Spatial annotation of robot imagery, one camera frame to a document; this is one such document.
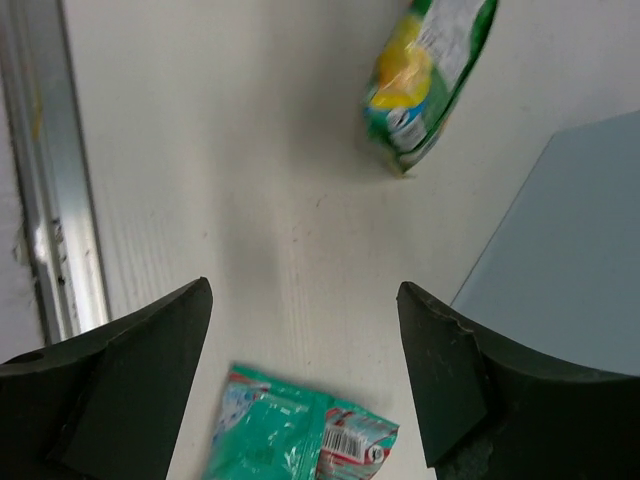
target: product label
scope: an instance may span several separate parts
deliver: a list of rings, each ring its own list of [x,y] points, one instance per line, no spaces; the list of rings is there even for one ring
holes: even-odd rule
[[[397,132],[391,133],[391,138],[396,148],[401,152],[410,152],[427,136],[422,115],[416,116],[409,124]]]
[[[449,91],[453,91],[471,56],[471,31],[483,0],[433,0],[418,44],[431,55]]]

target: white floor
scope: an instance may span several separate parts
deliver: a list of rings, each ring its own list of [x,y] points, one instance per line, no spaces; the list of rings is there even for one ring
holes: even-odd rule
[[[503,2],[446,134],[397,181],[353,147],[405,2],[66,2],[115,315],[203,275],[209,336],[170,479],[199,478],[230,362],[401,424],[429,477],[395,294],[450,301],[557,129],[640,108],[640,2]]]
[[[26,243],[6,104],[0,78],[0,363],[44,346]]]

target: scuff mark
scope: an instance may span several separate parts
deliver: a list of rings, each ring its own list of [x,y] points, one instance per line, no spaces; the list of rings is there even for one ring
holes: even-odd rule
[[[442,480],[480,480],[489,472],[489,460],[493,454],[493,443],[486,439],[476,440],[461,448],[455,459],[438,469]]]

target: yellow and green package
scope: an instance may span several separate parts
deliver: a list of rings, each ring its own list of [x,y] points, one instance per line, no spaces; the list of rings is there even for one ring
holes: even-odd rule
[[[489,35],[497,0],[414,0],[378,57],[368,136],[404,174],[433,147]]]
[[[370,479],[397,433],[357,405],[236,366],[202,480]]]

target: snack bag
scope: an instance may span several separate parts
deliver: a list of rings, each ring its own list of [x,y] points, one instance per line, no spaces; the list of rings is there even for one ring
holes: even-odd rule
[[[236,366],[202,479],[370,479],[397,431],[356,405]]]
[[[489,35],[497,0],[414,0],[367,88],[369,138],[403,175],[442,133]]]
[[[317,480],[372,478],[389,456],[398,426],[344,400],[327,411]]]

